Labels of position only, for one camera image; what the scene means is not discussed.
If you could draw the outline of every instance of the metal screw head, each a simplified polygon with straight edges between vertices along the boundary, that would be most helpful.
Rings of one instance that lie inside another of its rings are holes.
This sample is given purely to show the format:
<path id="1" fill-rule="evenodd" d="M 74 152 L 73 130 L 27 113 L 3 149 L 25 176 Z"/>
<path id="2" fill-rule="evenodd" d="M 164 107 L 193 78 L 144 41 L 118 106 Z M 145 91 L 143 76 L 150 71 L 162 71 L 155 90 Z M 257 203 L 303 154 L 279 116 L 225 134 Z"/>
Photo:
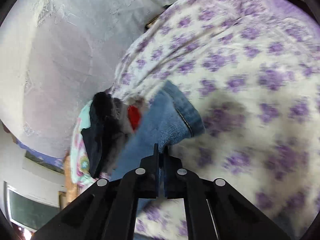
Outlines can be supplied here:
<path id="1" fill-rule="evenodd" d="M 136 174 L 138 174 L 138 175 L 142 175 L 145 173 L 146 173 L 146 170 L 144 168 L 137 168 L 136 169 Z"/>
<path id="2" fill-rule="evenodd" d="M 225 184 L 226 184 L 226 181 L 225 181 L 224 179 L 217 179 L 217 180 L 216 180 L 216 185 L 217 185 L 217 186 L 222 187 L 222 186 L 224 186 Z"/>
<path id="3" fill-rule="evenodd" d="M 105 185 L 107 185 L 108 181 L 106 179 L 99 179 L 98 182 L 97 182 L 97 185 L 99 187 L 103 187 Z"/>
<path id="4" fill-rule="evenodd" d="M 178 170 L 177 170 L 177 173 L 178 173 L 179 175 L 186 175 L 186 174 L 187 174 L 187 170 L 186 170 L 186 169 L 178 169 Z"/>

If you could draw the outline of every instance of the pile of clothes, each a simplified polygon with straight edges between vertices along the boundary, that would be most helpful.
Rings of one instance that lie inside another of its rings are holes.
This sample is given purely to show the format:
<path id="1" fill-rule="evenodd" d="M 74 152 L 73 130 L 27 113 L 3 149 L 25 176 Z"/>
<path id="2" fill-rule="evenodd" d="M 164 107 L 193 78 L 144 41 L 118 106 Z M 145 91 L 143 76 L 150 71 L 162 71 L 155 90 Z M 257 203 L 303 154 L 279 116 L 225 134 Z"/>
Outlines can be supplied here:
<path id="1" fill-rule="evenodd" d="M 140 121 L 136 106 L 99 92 L 82 109 L 70 148 L 71 179 L 80 192 L 98 178 L 109 178 L 115 159 Z"/>

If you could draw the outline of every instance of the colorful patterned cloth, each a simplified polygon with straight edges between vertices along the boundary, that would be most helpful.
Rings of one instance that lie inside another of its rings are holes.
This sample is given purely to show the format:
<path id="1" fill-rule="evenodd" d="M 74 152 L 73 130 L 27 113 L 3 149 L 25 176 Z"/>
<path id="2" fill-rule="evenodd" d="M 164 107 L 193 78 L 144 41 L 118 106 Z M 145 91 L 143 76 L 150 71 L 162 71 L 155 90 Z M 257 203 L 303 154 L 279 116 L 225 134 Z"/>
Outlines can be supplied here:
<path id="1" fill-rule="evenodd" d="M 89 158 L 85 150 L 82 129 L 90 127 L 90 107 L 92 100 L 82 108 L 79 117 L 77 118 L 76 126 L 73 130 L 71 146 L 70 146 L 70 169 L 71 180 L 77 184 L 80 191 L 83 192 L 97 179 L 93 179 L 89 173 Z"/>
<path id="2" fill-rule="evenodd" d="M 286 0 L 178 0 L 117 67 L 113 96 L 153 96 L 169 79 L 206 133 L 174 148 L 201 178 L 226 179 L 297 236 L 320 209 L 320 29 Z M 187 239 L 182 200 L 157 200 L 135 231 Z"/>

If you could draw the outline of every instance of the jeans seam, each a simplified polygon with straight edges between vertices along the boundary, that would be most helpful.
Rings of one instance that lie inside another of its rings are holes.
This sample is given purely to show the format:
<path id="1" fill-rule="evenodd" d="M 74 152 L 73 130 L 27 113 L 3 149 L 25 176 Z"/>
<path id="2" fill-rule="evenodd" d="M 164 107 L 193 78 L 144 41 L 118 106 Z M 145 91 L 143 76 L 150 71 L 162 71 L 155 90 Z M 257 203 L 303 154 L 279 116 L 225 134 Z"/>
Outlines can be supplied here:
<path id="1" fill-rule="evenodd" d="M 191 137 L 193 137 L 193 132 L 192 132 L 192 129 L 190 127 L 190 125 L 188 124 L 188 122 L 186 121 L 186 119 L 184 119 L 183 115 L 180 113 L 180 111 L 175 108 L 175 110 L 177 111 L 177 113 L 180 115 L 180 117 L 182 118 L 183 122 L 185 123 L 185 125 L 188 127 L 189 129 L 189 132 L 191 133 Z"/>

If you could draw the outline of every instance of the red cloth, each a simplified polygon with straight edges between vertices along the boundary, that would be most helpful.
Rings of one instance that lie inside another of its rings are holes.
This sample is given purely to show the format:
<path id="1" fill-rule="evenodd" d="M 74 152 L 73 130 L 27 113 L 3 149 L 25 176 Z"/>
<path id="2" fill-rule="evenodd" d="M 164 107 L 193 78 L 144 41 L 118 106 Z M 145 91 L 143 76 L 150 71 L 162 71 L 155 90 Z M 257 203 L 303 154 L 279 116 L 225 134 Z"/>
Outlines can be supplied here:
<path id="1" fill-rule="evenodd" d="M 132 129 L 135 131 L 138 128 L 141 119 L 139 109 L 135 106 L 128 106 L 128 118 Z"/>

